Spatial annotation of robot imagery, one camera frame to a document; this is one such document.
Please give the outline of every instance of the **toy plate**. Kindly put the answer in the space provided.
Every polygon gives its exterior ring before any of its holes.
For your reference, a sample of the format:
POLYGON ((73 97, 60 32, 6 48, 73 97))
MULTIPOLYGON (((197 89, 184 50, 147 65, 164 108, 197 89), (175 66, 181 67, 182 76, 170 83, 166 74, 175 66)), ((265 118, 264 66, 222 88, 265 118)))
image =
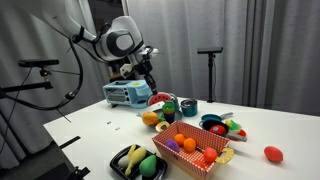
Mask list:
MULTIPOLYGON (((143 180, 153 180, 153 179, 163 179, 163 176, 166 174, 168 164, 165 160, 161 159, 160 157, 157 156, 157 171, 152 177, 143 177, 140 172, 139 172, 139 164, 136 164, 132 170, 131 174, 129 176, 126 176, 124 172, 126 171, 126 168, 122 168, 118 165, 119 160, 123 157, 126 156, 130 150, 130 147, 127 147, 120 151, 110 162, 110 167, 122 178, 125 180, 138 180, 138 179, 143 179, 143 180)), ((147 151, 146 157, 153 155, 150 151, 147 151)))

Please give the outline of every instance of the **red basket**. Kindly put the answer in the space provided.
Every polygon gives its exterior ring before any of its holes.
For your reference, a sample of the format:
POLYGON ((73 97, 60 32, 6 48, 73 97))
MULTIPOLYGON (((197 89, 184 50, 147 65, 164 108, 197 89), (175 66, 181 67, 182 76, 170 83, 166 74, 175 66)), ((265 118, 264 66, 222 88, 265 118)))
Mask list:
POLYGON ((192 153, 188 153, 183 147, 180 147, 180 151, 177 153, 164 144, 166 140, 173 139, 173 137, 179 133, 183 134, 185 138, 193 138, 197 143, 197 147, 201 149, 211 147, 215 149, 218 154, 221 154, 228 146, 229 139, 181 121, 172 123, 169 128, 152 138, 162 157, 168 160, 168 162, 174 163, 195 179, 210 179, 220 163, 205 163, 206 170, 202 169, 193 163, 195 160, 204 162, 202 152, 196 150, 192 153))

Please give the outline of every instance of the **yellow toy fruit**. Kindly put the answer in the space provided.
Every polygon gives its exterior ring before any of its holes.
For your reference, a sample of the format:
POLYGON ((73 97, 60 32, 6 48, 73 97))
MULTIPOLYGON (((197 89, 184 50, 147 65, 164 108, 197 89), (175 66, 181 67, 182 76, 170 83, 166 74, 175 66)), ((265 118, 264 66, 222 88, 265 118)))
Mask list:
POLYGON ((129 176, 131 174, 132 167, 140 163, 146 156, 146 153, 147 153, 147 150, 144 147, 140 147, 131 154, 128 167, 125 171, 126 176, 129 176))
POLYGON ((184 150, 186 150, 187 152, 193 152, 196 149, 197 144, 196 144, 196 141, 194 139, 187 138, 183 142, 183 147, 184 147, 184 150))
POLYGON ((216 159, 216 162, 220 164, 229 162, 234 155, 234 150, 231 148, 224 148, 222 152, 226 153, 226 155, 224 157, 217 157, 216 159))
POLYGON ((145 112, 142 115, 142 121, 145 125, 155 125, 158 124, 158 115, 155 112, 145 112))
POLYGON ((179 146, 183 145, 184 140, 186 139, 183 134, 176 134, 173 139, 178 143, 179 146))

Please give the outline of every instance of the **toy toaster oven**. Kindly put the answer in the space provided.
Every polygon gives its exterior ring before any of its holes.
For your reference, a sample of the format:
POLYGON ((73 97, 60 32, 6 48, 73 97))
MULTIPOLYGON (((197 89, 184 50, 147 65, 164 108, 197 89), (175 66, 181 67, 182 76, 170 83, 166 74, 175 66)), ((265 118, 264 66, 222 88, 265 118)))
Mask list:
POLYGON ((133 108, 147 107, 151 89, 145 80, 114 81, 103 86, 106 100, 111 104, 129 105, 133 108))

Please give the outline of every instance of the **plastic fruit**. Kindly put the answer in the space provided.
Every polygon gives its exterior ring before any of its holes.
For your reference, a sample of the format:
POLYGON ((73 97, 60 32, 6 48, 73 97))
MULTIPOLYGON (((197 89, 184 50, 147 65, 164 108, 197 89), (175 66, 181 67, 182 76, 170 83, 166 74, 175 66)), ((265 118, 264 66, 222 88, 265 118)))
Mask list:
POLYGON ((234 150, 231 148, 223 148, 222 152, 225 152, 226 154, 223 157, 217 157, 216 159, 216 162, 220 164, 229 162, 234 155, 234 150))
POLYGON ((118 165, 122 168, 126 168, 128 167, 129 164, 129 156, 125 155, 123 156, 119 161, 118 161, 118 165))
POLYGON ((156 173, 157 157, 151 155, 144 159, 139 165, 140 174, 144 177, 151 177, 156 173))
POLYGON ((204 150, 203 159, 205 162, 212 163, 217 159, 217 157, 218 157, 218 153, 215 149, 207 147, 204 150))
POLYGON ((272 162, 281 162, 281 161, 283 161, 283 154, 276 147, 273 147, 273 146, 266 147, 264 149, 264 154, 272 162))
POLYGON ((179 146, 183 145, 184 140, 186 139, 183 134, 176 134, 173 139, 178 143, 179 146))
POLYGON ((200 161, 200 160, 195 160, 193 163, 194 163, 195 165, 201 167, 202 169, 206 169, 206 166, 205 166, 204 163, 203 163, 202 161, 200 161))
POLYGON ((229 127, 230 130, 238 130, 238 125, 233 120, 226 120, 226 125, 229 127))
POLYGON ((130 147, 129 151, 128 151, 128 157, 129 159, 131 158, 134 150, 136 149, 136 145, 135 144, 132 144, 132 146, 130 147))
POLYGON ((142 115, 142 122, 145 125, 155 125, 157 123, 159 123, 158 121, 158 115, 155 112, 144 112, 142 115))
POLYGON ((184 147, 184 150, 186 150, 187 152, 193 152, 196 149, 197 144, 196 144, 196 141, 194 139, 187 138, 183 142, 183 147, 184 147))
POLYGON ((177 143, 175 140, 173 140, 173 139, 168 139, 168 140, 166 140, 166 142, 164 142, 164 144, 165 144, 166 146, 168 146, 170 149, 172 149, 172 150, 174 150, 175 152, 179 153, 180 148, 179 148, 178 143, 177 143))
POLYGON ((138 164, 139 162, 141 162, 144 159, 144 157, 146 156, 146 153, 147 153, 147 150, 143 147, 140 147, 132 153, 131 157, 129 156, 130 161, 129 161, 128 167, 124 173, 126 176, 129 176, 131 174, 132 167, 134 165, 138 164))
POLYGON ((227 133, 226 129, 221 125, 212 126, 209 131, 219 135, 223 135, 227 133))

